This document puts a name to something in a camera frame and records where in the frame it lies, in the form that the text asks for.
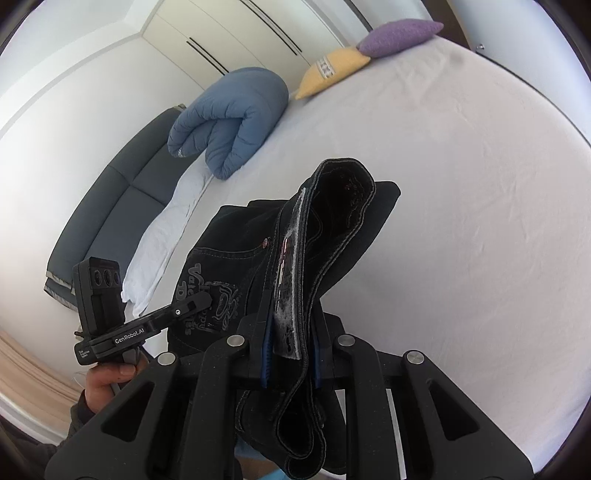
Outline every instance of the finger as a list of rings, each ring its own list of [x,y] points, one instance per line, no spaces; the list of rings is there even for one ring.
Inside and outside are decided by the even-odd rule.
[[[135,367],[135,370],[137,373],[142,372],[143,370],[146,369],[146,367],[150,364],[150,362],[148,362],[148,359],[146,358],[146,356],[141,353],[139,355],[139,362],[138,365]]]
[[[112,383],[123,383],[131,380],[135,375],[134,365],[102,364],[88,370],[86,374],[86,388],[98,388]]]

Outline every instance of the folded blue pillow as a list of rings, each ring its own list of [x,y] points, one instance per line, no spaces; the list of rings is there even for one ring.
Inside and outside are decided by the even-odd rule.
[[[270,70],[247,67],[225,74],[175,121],[168,151],[199,155],[225,180],[261,147],[287,107],[285,82]]]

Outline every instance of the sofa cushion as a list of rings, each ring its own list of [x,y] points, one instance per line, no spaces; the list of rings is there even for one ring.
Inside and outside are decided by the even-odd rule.
[[[63,229],[47,264],[45,291],[75,308],[74,265],[88,257],[119,262],[122,279],[143,233],[197,158],[174,158],[167,140],[182,111],[170,108],[137,133],[105,167]]]

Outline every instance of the white cloth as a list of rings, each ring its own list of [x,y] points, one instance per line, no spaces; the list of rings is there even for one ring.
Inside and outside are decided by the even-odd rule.
[[[179,178],[170,202],[142,235],[121,291],[122,300],[134,305],[134,317],[139,317],[148,306],[170,255],[212,177],[204,155],[200,155]]]
[[[378,350],[423,351],[540,470],[591,394],[591,148],[536,91],[446,40],[291,105],[207,188],[150,309],[221,205],[289,198],[329,157],[402,195],[324,309]]]

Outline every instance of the white wardrobe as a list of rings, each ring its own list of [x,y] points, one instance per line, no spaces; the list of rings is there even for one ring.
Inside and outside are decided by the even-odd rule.
[[[144,38],[202,88],[242,67],[265,67],[290,91],[342,47],[303,0],[165,0]]]

